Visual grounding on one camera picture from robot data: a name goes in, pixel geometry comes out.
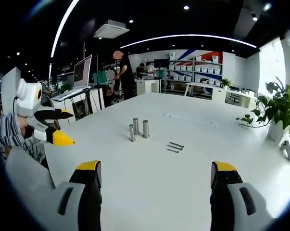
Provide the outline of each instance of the black ceiling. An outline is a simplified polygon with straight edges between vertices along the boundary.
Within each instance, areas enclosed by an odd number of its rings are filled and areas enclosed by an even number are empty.
[[[86,55],[98,52],[101,62],[111,62],[114,49],[136,41],[158,36],[176,34],[207,34],[242,40],[257,47],[290,26],[290,5],[285,1],[271,1],[272,8],[264,12],[262,0],[79,0],[64,25],[54,58],[50,58],[58,26],[71,0],[23,0],[11,3],[6,9],[10,18],[0,35],[5,35],[0,66],[8,71],[18,66],[22,77],[32,75],[41,79],[48,77],[49,64],[53,75],[64,65],[75,64],[82,59],[83,41],[80,41],[82,26],[96,18],[112,19],[126,23],[130,31],[115,39],[87,38]],[[258,16],[254,22],[250,14]],[[249,57],[258,49],[236,42],[202,37],[166,38],[136,44],[125,52],[142,53],[168,49],[204,49],[212,51],[235,50],[236,55]]]

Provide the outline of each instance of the white pot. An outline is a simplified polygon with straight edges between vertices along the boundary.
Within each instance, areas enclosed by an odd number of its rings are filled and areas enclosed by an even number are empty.
[[[274,119],[272,119],[270,129],[268,132],[268,138],[274,141],[275,143],[280,144],[280,142],[284,139],[286,133],[288,132],[289,128],[283,130],[283,122],[280,120],[276,124]]]

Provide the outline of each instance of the desk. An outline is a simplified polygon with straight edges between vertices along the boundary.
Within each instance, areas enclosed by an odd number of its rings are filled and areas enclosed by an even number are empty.
[[[163,117],[176,113],[191,123]],[[233,164],[245,182],[266,199],[278,216],[290,200],[290,164],[268,128],[248,129],[235,120],[247,108],[169,94],[148,93],[81,119],[63,131],[69,147],[45,144],[55,185],[69,180],[82,162],[101,160],[103,231],[208,231],[211,226],[211,162]],[[149,121],[150,137],[129,139],[129,124]],[[213,121],[217,127],[203,123]],[[185,145],[179,154],[168,142]]]
[[[99,89],[99,90],[100,90],[100,97],[101,97],[101,105],[102,105],[102,109],[103,109],[104,108],[103,92],[102,92],[102,89]],[[99,111],[100,105],[99,105],[98,89],[90,89],[90,92],[88,95],[90,98],[90,106],[91,106],[92,112],[95,113],[95,112]],[[55,108],[65,109],[68,112],[74,114],[73,106],[72,106],[73,102],[78,102],[78,101],[84,100],[85,98],[86,98],[85,92],[83,92],[81,94],[71,95],[71,97],[68,97],[61,102],[54,100],[54,98],[52,98],[51,101],[52,101]],[[85,104],[85,109],[87,112],[90,111],[87,103]],[[73,124],[74,122],[76,122],[75,116],[68,118],[68,119],[58,120],[60,128],[64,128],[66,126],[69,126],[69,125]]]
[[[142,95],[148,92],[160,92],[159,79],[136,79],[137,95]]]
[[[187,95],[189,86],[197,86],[203,88],[211,88],[212,89],[212,101],[222,102],[225,103],[226,98],[226,90],[215,85],[207,84],[207,83],[197,83],[197,82],[190,82],[186,83],[186,89],[184,96]]]
[[[250,110],[256,108],[257,98],[255,96],[229,89],[227,89],[227,93],[232,93],[240,96],[239,106],[246,107]]]

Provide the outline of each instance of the laptop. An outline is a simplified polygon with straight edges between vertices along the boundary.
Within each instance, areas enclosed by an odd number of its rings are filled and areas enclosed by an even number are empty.
[[[92,55],[78,62],[74,66],[73,73],[73,88],[61,95],[54,97],[55,101],[62,102],[65,99],[82,92],[85,89],[90,89],[89,86],[89,70]]]

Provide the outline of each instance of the window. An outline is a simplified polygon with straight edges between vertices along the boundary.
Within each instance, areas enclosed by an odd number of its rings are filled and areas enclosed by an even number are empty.
[[[286,69],[284,52],[279,38],[274,39],[260,48],[260,76],[258,93],[265,96],[271,96],[266,89],[266,83],[280,81],[286,84]]]

